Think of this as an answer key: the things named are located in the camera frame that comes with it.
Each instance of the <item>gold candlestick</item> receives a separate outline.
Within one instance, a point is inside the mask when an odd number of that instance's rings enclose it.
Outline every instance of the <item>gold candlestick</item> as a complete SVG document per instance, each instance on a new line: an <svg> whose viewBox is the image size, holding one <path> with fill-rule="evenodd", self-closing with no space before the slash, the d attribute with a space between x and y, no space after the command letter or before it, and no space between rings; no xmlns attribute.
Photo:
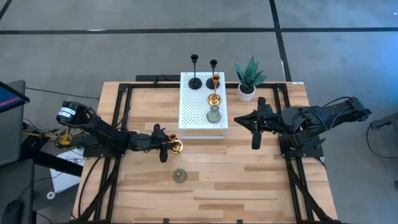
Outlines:
<svg viewBox="0 0 398 224"><path fill-rule="evenodd" d="M221 103L221 97L216 94L216 90L217 90L217 84L220 82L220 76L218 74L214 74L212 76L212 79L213 79L213 83L214 83L214 93L209 95L209 97L207 98L207 102L211 106L213 106L213 105L218 106Z"/></svg>

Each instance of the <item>wooden table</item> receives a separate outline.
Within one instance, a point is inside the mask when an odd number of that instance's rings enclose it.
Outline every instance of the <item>wooden table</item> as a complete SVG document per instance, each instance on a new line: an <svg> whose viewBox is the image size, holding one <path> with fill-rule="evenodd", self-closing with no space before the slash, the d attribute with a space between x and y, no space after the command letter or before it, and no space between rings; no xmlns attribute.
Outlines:
<svg viewBox="0 0 398 224"><path fill-rule="evenodd" d="M98 114L108 123L112 121L118 86L118 82L106 82L103 86ZM291 106L308 106L304 85L287 83L287 87ZM167 134L178 135L179 93L178 88L133 89L128 129L151 133L154 124L160 123ZM236 223L237 219L243 219L244 223L295 223L286 164L277 137L263 133L260 150L252 150L250 132L233 121L234 117L256 109L258 96L265 97L276 111L272 90L258 88L250 102L239 101L236 89L228 88L226 95L229 122L226 139L183 140L183 151L169 153L166 163L159 161L158 151L126 152L119 171L113 223L162 223L164 218L173 223ZM282 93L280 98L284 108ZM78 196L94 161L91 158L85 163ZM82 210L98 192L103 161L97 163L90 175L83 192ZM325 168L313 158L304 158L303 163L310 193L326 214L337 218ZM172 172L176 168L188 172L186 182L173 181ZM74 216L77 216L78 196ZM299 197L302 216L306 218L301 193Z"/></svg>

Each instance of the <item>gray floor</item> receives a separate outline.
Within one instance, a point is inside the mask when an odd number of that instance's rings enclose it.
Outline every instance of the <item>gray floor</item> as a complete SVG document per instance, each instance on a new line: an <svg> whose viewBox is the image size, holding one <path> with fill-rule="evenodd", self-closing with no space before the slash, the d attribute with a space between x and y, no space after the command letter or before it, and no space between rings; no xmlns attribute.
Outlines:
<svg viewBox="0 0 398 224"><path fill-rule="evenodd" d="M0 7L5 3L0 0ZM377 0L276 0L282 27L398 27L398 2ZM139 29L181 27L272 27L263 0L13 0L0 30ZM312 105L339 96L357 96L372 110L369 121L398 111L398 34L283 34L293 81L305 82ZM136 75L209 71L210 59L228 80L237 80L233 63L251 55L269 81L283 81L273 33L0 35L0 77L23 79L27 86L97 97L105 81L133 81ZM95 100L27 90L25 117L36 125L57 127L63 100L97 107ZM343 124L324 134L326 166L339 219L348 223L398 223L397 160L381 159L367 149L369 121ZM373 148L397 155L389 128L369 135ZM45 150L60 151L49 144ZM49 175L38 168L36 178ZM53 201L45 199L51 182L35 186L35 208L52 219L70 218L76 187ZM38 223L47 223L38 218Z"/></svg>

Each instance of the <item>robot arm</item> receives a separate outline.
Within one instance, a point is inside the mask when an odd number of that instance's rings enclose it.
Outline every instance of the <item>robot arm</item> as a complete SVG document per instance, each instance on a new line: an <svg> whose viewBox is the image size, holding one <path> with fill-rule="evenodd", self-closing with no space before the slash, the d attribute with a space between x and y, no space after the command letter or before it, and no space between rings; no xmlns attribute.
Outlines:
<svg viewBox="0 0 398 224"><path fill-rule="evenodd" d="M312 137L337 125L365 121L371 114L370 110L355 97L327 107L285 108L281 114L273 113L271 106L266 104L266 99L263 97L259 97L257 103L257 111L234 119L253 133L253 149L260 148L263 131L288 134L291 146L298 149L310 142Z"/></svg>
<svg viewBox="0 0 398 224"><path fill-rule="evenodd" d="M182 143L175 135L166 135L164 128L159 124L154 125L151 135L137 134L135 131L119 131L108 123L104 122L92 108L77 102L64 101L60 112L57 115L60 124L71 128L80 128L97 138L100 145L111 148L115 151L149 151L160 149L159 158L166 162L167 150L171 149L178 153L182 149Z"/></svg>

